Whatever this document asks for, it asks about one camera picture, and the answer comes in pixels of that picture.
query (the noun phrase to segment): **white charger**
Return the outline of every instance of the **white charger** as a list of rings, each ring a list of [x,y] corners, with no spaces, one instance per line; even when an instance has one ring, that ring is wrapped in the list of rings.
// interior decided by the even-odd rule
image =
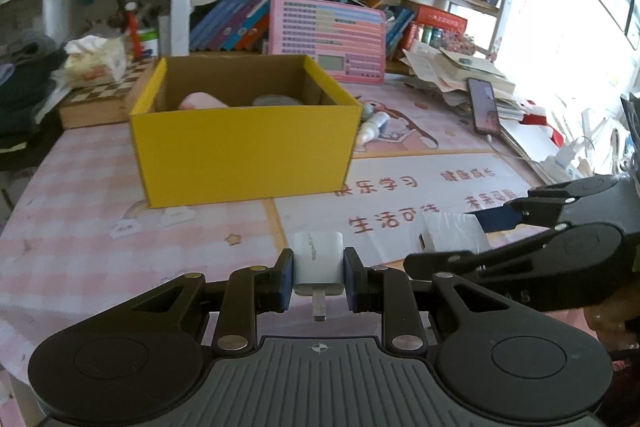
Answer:
[[[296,232],[293,238],[293,291],[311,296],[314,320],[326,317],[325,296],[344,291],[344,242],[340,232]]]

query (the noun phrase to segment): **smartphone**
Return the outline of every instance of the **smartphone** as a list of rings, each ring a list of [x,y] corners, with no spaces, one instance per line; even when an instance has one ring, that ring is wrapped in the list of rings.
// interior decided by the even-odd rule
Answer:
[[[468,78],[466,87],[471,97],[474,130],[478,134],[500,136],[500,119],[495,105],[494,87],[486,80]]]

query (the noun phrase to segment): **wooden block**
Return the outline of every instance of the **wooden block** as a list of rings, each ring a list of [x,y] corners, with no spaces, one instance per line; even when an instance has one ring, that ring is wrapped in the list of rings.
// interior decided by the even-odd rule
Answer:
[[[58,107],[62,127],[74,129],[129,121],[129,112],[155,64],[155,58],[143,58],[129,66],[121,82],[71,91]]]

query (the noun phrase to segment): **metal screw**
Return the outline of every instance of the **metal screw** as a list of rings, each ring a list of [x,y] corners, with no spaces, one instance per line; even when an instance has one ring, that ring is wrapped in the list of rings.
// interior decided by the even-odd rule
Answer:
[[[238,351],[248,346],[249,341],[241,335],[225,335],[218,339],[218,347],[225,351]]]
[[[398,335],[391,343],[400,351],[415,351],[422,347],[423,341],[415,335]]]

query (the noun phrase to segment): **open box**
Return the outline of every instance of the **open box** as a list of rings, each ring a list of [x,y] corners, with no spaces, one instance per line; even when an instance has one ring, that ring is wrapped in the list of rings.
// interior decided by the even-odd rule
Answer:
[[[198,91],[229,107],[176,110]],[[265,94],[304,105],[251,107]],[[129,122],[157,208],[339,190],[360,112],[304,55],[202,54],[160,60]]]

